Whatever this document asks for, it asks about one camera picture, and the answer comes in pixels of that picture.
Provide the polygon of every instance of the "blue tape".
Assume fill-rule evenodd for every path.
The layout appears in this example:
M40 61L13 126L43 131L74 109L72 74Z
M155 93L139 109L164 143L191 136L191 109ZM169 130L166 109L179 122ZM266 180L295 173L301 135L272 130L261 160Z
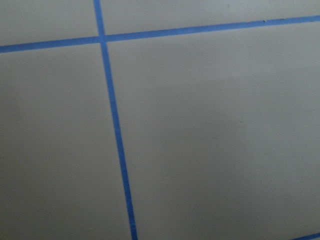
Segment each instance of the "blue tape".
M109 93L109 101L110 101L113 127L114 127L116 145L117 145L119 162L120 162L120 169L121 169L122 182L123 182L125 201L126 201L126 209L129 217L131 237L132 237L132 240L138 240L136 220L134 215L134 207L133 207L131 191L130 191L126 157L125 157L124 144L123 144L121 128L120 128L120 121L119 121L119 115L118 115L118 109L117 109L113 77L111 72L108 46L104 39L105 29L104 29L104 22L102 17L100 0L93 0L93 4L94 4L94 10L95 10L96 23L97 23L98 32L99 32L99 41L101 45L104 73L105 73L106 84L107 84L107 89Z
M311 23L311 22L319 22L319 21L320 21L320 15L303 16L303 17L283 18L283 19L236 22L236 23L217 24L217 25L173 28L173 29L165 29L165 30L121 33L121 34L106 35L104 36L104 39L106 42L115 42L115 41L133 40L133 39L146 39L146 38L173 36L173 35L214 32L214 31L222 31L222 30L247 29L247 28L257 28L257 27L276 26L276 25Z
M320 232L312 234L312 235L308 235L308 236L302 236L302 237L298 237L292 240L312 240L312 239L316 239L316 238L320 238Z
M53 41L40 41L40 42L0 46L0 54L9 53L9 52L26 51L26 50L48 49L48 48L58 48L58 47L65 47L65 46L97 44L97 43L99 43L98 36L81 37L81 38L64 39L64 40L53 40Z

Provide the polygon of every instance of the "horizontal blue line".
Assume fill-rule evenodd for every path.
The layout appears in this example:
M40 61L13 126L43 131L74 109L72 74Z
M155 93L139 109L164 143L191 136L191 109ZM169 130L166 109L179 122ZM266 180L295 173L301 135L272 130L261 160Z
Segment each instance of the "horizontal blue line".
M222 31L222 30L247 29L247 28L257 28L257 27L266 27L266 26L287 25L287 24L301 24L301 23L310 23L310 22L319 22L319 21L320 21L320 15L303 16L303 17L259 20L259 21L250 21L250 22L236 22L236 23L226 23L226 24L217 24L217 25L192 26L192 27L172 28L172 29L164 29L164 30L121 33L121 34L106 35L104 36L104 39L106 42L115 42L115 41L133 40L133 39L146 39L146 38L164 37L164 36L172 36L172 35L195 34L195 33Z
M0 46L0 54L9 53L9 52L26 51L26 50L58 48L58 47L65 47L65 46L96 44L96 43L99 43L98 36L22 43L22 44L15 44L15 45Z
M312 235L308 235L308 236L302 236L302 237L298 237L292 240L312 240L312 239L316 239L316 238L320 238L320 232L312 234Z

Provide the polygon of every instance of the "gray surface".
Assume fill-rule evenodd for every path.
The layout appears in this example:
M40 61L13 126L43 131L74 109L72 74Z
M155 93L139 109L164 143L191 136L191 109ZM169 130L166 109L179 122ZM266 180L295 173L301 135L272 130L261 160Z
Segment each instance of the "gray surface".
M101 0L108 34L318 15L319 0Z
M92 0L0 1L0 46L97 34Z
M0 239L131 239L100 46L0 54L0 76Z
M109 44L140 240L319 232L319 28Z

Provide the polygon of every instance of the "blue line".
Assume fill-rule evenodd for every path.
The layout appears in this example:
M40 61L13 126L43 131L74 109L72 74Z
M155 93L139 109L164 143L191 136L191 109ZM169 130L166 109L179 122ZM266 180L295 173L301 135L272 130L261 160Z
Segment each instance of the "blue line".
M94 3L97 28L99 32L99 41L101 45L104 73L105 73L106 84L107 84L108 93L109 93L109 101L110 101L113 127L114 127L117 150L118 150L120 168L121 168L122 182L123 182L125 201L126 201L126 209L129 217L131 238L132 240L138 240L136 220L134 215L134 207L133 207L131 191L130 191L125 150L124 150L124 144L122 140L122 134L121 134L121 128L120 128L120 122L119 122L116 94L115 94L114 83L112 78L108 46L104 39L105 29L104 29L104 22L103 22L103 16L101 11L100 0L93 0L93 3Z
M104 39L106 42L115 42L115 41L133 40L133 39L146 39L146 38L173 36L173 35L214 32L214 31L222 31L222 30L247 29L247 28L257 28L257 27L266 27L266 26L311 23L311 22L319 22L319 21L320 21L320 15L303 16L303 17L260 20L260 21L250 21L250 22L236 22L236 23L226 23L226 24L217 24L217 25L193 26L193 27L172 28L172 29L164 29L164 30L121 33L121 34L106 35L104 36Z
M0 54L9 53L9 52L26 51L26 50L48 49L48 48L58 48L58 47L65 47L65 46L97 44L97 43L99 43L98 36L81 37L81 38L64 39L64 40L53 40L53 41L40 41L40 42L0 46Z
M312 234L312 235L308 235L308 236L302 236L302 237L298 237L292 240L312 240L312 239L316 239L316 238L320 238L320 232Z

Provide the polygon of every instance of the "blue stripe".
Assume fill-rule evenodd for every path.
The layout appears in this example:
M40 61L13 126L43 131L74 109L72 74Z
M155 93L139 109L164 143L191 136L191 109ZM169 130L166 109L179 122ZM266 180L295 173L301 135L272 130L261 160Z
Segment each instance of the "blue stripe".
M9 52L26 51L26 50L58 48L58 47L65 47L65 46L96 44L96 43L99 43L98 36L81 37L81 38L64 39L64 40L53 40L53 41L40 41L40 42L0 46L0 54L9 53Z
M312 235L308 235L308 236L302 236L302 237L298 237L292 240L312 240L312 239L316 239L316 238L320 238L320 232L312 234Z
M287 25L287 24L311 23L311 22L319 22L319 21L320 21L320 15L303 16L303 17L260 20L260 21L250 21L250 22L236 22L236 23L217 24L217 25L173 28L173 29L165 29L165 30L121 33L121 34L106 35L104 36L104 39L106 42L115 42L115 41L133 40L133 39L146 39L146 38L173 36L173 35L214 32L214 31L223 31L223 30L232 30L232 29L247 29L247 28L257 28L257 27L266 27L266 26Z
M126 157L125 157L125 150L124 150L124 144L123 144L123 140L122 140L122 134L121 134L121 128L120 128L120 122L119 122L116 94L115 94L113 77L112 77L112 72L111 72L111 64L110 64L108 46L107 46L105 39L104 39L105 30L104 30L104 22L103 22L103 17L102 17L100 0L93 0L93 3L94 3L94 10L95 10L95 16L96 16L96 23L97 23L98 32L99 32L99 40L100 40L100 45L101 45L104 73L105 73L105 78L106 78L106 83L107 83L107 88L108 88L108 93L109 93L109 101L110 101L110 107L111 107L111 113L112 113L112 119L113 119L113 127L114 127L117 150L118 150L120 168L121 168L122 182L123 182L123 187L124 187L126 209L127 209L128 217L129 217L131 237L132 237L132 240L138 240L136 220L135 220L134 208L133 208L133 204L132 204L132 197L131 197L129 177L128 177L127 164L126 164Z

